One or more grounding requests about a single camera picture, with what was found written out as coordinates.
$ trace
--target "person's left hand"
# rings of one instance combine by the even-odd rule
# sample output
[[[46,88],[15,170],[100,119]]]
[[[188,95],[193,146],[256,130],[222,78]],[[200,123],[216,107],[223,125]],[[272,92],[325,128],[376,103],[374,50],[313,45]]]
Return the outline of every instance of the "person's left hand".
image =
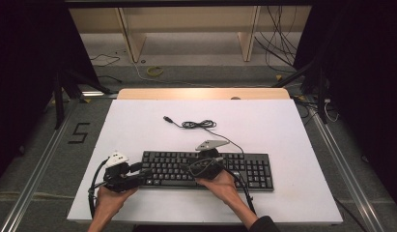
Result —
[[[107,223],[120,211],[124,202],[137,190],[138,188],[133,188],[123,192],[115,192],[106,187],[100,187],[96,212],[89,231],[102,231]]]

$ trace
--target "white tabletop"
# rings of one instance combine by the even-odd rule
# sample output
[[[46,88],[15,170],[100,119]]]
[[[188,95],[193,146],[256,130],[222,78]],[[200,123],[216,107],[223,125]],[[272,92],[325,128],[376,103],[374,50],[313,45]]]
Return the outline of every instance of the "white tabletop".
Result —
[[[213,120],[213,132],[246,153],[268,153],[274,192],[251,192],[258,216],[275,222],[336,224],[343,220],[331,196],[292,100],[115,100],[73,201],[69,220],[90,221],[87,190],[99,164],[113,152],[141,161],[143,151],[193,152],[208,139],[204,130],[183,130],[165,122]],[[239,152],[232,144],[219,152]],[[104,169],[99,174],[102,180]],[[140,189],[113,220],[139,224],[236,224],[234,213],[207,190]]]

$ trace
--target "black keyboard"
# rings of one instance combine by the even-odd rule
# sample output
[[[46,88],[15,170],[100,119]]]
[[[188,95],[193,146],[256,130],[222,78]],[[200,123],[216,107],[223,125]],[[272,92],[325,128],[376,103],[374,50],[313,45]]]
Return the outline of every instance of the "black keyboard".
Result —
[[[268,154],[219,154],[224,158],[222,162],[225,167],[237,177],[241,174],[243,184],[247,185],[249,191],[273,191]],[[143,169],[152,169],[153,175],[145,180],[141,188],[204,189],[205,187],[196,184],[194,178],[181,169],[181,164],[188,164],[188,158],[196,156],[197,153],[190,152],[144,152]],[[241,184],[235,184],[240,190]]]

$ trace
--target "space bar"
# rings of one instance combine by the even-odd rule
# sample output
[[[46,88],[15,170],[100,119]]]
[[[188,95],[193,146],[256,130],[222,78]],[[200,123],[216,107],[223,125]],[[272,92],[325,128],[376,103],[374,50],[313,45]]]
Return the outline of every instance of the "space bar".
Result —
[[[161,181],[162,186],[196,186],[197,184],[194,181]]]

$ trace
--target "sleeve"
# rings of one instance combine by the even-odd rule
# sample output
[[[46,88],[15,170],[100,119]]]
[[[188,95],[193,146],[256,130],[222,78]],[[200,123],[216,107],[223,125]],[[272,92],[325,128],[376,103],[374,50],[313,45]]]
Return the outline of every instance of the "sleeve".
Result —
[[[249,228],[249,232],[278,232],[279,229],[269,216],[257,219]]]

